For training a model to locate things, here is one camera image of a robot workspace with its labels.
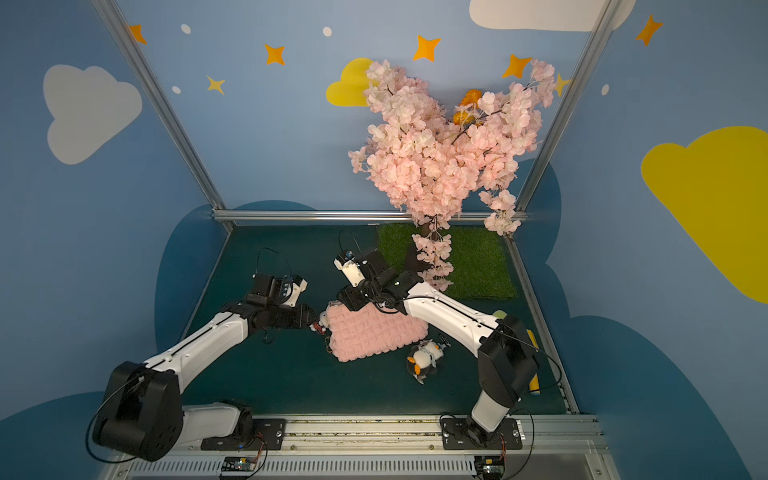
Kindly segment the pink puffy bag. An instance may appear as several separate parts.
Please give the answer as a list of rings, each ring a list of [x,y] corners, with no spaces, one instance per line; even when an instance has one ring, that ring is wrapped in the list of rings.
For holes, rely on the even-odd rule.
[[[388,353],[423,340],[428,324],[396,312],[382,313],[373,304],[359,311],[330,303],[321,314],[330,330],[329,346],[340,362]]]

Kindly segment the black penguin plush charm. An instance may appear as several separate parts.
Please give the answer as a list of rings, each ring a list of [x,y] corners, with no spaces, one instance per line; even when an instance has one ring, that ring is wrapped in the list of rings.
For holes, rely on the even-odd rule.
[[[438,371],[440,361],[445,355],[445,350],[450,344],[443,339],[436,342],[424,339],[411,348],[406,358],[407,372],[421,385],[430,375]]]

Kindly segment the white kitty plush charm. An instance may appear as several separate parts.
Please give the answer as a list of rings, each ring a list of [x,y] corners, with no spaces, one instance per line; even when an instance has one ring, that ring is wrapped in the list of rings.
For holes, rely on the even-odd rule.
[[[310,330],[321,336],[326,335],[329,332],[329,328],[326,324],[326,319],[320,316],[316,321],[310,325]]]

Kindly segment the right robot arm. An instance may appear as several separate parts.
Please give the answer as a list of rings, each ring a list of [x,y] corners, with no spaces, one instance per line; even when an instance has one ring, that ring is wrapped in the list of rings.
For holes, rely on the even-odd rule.
[[[549,358],[534,345],[523,322],[474,310],[435,289],[419,274],[397,271],[376,249],[363,257],[342,252],[334,266],[349,282],[337,299],[350,310],[372,304],[384,313],[423,320],[475,356],[481,394],[464,421],[464,435],[478,446],[489,444]]]

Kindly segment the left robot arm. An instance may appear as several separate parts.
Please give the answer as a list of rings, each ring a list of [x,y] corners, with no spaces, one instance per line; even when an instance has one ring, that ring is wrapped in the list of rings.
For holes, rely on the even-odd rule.
[[[224,450],[251,447],[257,438],[251,407],[232,401],[185,405],[183,393],[251,335],[313,323],[316,313],[299,301],[306,288],[300,276],[257,273],[242,299],[225,304],[189,337],[143,362],[117,366],[86,429],[86,451],[101,446],[125,454],[127,460],[157,461],[192,443]]]

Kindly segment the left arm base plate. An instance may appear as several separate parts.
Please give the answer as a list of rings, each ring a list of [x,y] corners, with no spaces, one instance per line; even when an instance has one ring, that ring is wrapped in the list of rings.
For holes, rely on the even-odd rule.
[[[203,451],[258,451],[277,450],[282,447],[285,420],[279,418],[252,418],[249,423],[238,425],[235,431],[224,437],[209,437],[201,441]]]

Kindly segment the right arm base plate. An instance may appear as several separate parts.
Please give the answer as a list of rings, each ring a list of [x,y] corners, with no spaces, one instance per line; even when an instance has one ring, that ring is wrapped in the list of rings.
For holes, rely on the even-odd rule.
[[[522,450],[524,434],[518,422],[505,418],[492,433],[467,426],[468,418],[441,415],[438,423],[445,450]]]

